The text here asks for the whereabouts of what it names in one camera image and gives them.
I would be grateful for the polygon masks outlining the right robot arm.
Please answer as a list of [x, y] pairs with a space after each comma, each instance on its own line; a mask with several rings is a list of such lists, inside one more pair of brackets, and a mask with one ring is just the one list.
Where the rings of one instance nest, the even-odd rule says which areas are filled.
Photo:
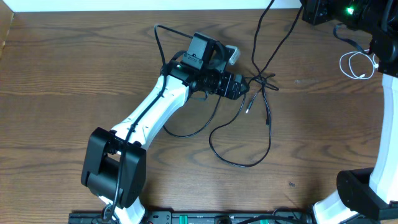
[[343, 170], [336, 190], [311, 207], [314, 223], [380, 223], [397, 219], [397, 1], [311, 1], [301, 2], [303, 21], [317, 26], [337, 21], [333, 35], [346, 26], [371, 36], [367, 49], [342, 38], [357, 53], [369, 57], [381, 75], [380, 122], [371, 122], [365, 139], [380, 132], [380, 145], [373, 167]]

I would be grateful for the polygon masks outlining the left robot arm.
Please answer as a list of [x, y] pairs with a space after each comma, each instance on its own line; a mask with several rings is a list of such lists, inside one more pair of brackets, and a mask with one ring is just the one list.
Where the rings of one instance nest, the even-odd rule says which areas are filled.
[[146, 213], [139, 195], [146, 181], [147, 150], [166, 121], [197, 91], [236, 100], [248, 92], [242, 75], [226, 71], [240, 51], [199, 32], [188, 50], [177, 52], [161, 68], [144, 101], [107, 131], [89, 137], [81, 182], [106, 203], [99, 222], [140, 223]]

